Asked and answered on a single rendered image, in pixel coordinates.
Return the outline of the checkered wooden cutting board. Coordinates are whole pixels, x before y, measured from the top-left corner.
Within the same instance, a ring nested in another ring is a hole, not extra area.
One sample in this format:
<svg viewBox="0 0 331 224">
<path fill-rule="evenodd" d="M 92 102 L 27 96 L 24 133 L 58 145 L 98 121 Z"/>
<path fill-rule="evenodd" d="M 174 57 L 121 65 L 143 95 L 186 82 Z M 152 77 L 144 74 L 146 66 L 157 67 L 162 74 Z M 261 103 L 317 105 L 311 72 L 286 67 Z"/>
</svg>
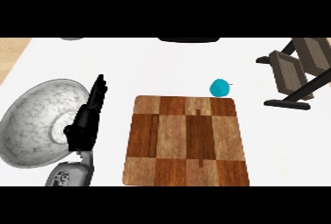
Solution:
<svg viewBox="0 0 331 224">
<path fill-rule="evenodd" d="M 122 184 L 249 185 L 230 98 L 135 97 Z"/>
</svg>

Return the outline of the white marble bowl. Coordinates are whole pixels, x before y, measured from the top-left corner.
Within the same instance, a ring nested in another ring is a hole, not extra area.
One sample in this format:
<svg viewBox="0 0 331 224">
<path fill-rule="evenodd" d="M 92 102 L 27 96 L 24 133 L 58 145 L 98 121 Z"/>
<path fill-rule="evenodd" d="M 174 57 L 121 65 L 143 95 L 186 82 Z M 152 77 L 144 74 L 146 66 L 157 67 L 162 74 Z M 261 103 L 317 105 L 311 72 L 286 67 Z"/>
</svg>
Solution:
<svg viewBox="0 0 331 224">
<path fill-rule="evenodd" d="M 42 167 L 69 154 L 63 128 L 87 100 L 84 86 L 67 79 L 42 82 L 19 96 L 0 121 L 0 158 L 8 165 Z"/>
</svg>

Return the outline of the black tiered basket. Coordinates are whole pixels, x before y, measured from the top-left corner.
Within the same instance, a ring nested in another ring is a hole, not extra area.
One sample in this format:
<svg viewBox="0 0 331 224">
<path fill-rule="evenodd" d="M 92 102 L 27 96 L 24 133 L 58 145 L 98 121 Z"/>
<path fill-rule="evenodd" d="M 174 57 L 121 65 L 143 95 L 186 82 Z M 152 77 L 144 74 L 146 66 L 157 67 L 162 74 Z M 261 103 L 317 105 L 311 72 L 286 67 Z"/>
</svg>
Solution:
<svg viewBox="0 0 331 224">
<path fill-rule="evenodd" d="M 308 110 L 313 92 L 331 83 L 331 43 L 326 38 L 290 38 L 282 51 L 271 51 L 255 59 L 273 69 L 282 100 L 268 100 L 264 106 Z"/>
</svg>

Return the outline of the teal squash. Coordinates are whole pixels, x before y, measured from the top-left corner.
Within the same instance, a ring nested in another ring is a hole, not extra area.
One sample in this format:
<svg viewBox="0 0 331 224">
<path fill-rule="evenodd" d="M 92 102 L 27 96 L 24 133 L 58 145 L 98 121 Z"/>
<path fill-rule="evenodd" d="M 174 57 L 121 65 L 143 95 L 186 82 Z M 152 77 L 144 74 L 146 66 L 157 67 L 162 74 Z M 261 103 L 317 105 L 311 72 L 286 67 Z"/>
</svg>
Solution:
<svg viewBox="0 0 331 224">
<path fill-rule="evenodd" d="M 230 93 L 231 84 L 222 80 L 217 79 L 209 85 L 209 92 L 214 97 L 224 97 Z"/>
</svg>

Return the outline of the black rounded object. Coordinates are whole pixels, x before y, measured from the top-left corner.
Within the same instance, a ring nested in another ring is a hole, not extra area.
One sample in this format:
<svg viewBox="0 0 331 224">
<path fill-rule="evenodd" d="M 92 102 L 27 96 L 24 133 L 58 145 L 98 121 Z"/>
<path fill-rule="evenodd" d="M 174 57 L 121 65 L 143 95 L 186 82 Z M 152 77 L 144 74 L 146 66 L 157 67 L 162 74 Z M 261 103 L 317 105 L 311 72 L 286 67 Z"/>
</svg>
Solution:
<svg viewBox="0 0 331 224">
<path fill-rule="evenodd" d="M 157 38 L 160 41 L 171 43 L 211 43 L 220 38 Z"/>
</svg>

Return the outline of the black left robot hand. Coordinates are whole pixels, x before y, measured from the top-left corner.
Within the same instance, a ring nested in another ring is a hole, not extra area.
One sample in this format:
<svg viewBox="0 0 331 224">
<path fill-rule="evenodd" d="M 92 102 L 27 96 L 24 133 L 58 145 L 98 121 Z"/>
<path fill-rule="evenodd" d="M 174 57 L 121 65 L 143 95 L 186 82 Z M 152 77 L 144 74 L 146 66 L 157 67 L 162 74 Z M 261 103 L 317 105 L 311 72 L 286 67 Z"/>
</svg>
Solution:
<svg viewBox="0 0 331 224">
<path fill-rule="evenodd" d="M 70 125 L 63 129 L 69 151 L 91 151 L 98 133 L 98 113 L 107 92 L 103 75 L 94 81 L 87 103 L 81 105 Z"/>
</svg>

